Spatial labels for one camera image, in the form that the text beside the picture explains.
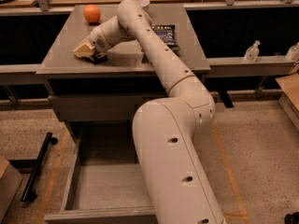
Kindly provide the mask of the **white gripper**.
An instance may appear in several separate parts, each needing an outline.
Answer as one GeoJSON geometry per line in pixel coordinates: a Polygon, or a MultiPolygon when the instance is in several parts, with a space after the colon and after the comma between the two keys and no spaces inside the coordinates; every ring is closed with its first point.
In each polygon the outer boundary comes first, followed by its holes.
{"type": "Polygon", "coordinates": [[[109,44],[104,37],[100,26],[94,28],[89,38],[86,37],[78,43],[78,46],[73,50],[74,55],[77,58],[84,58],[92,56],[97,51],[106,51],[109,48],[109,44]]]}

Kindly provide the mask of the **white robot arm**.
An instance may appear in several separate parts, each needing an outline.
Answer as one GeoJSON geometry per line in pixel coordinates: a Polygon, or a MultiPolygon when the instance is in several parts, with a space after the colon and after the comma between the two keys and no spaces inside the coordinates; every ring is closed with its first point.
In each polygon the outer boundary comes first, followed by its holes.
{"type": "Polygon", "coordinates": [[[94,28],[73,53],[88,57],[137,40],[168,96],[140,106],[133,119],[135,150],[159,224],[226,224],[193,145],[211,124],[215,103],[192,70],[155,34],[150,16],[124,0],[117,15],[94,28]]]}

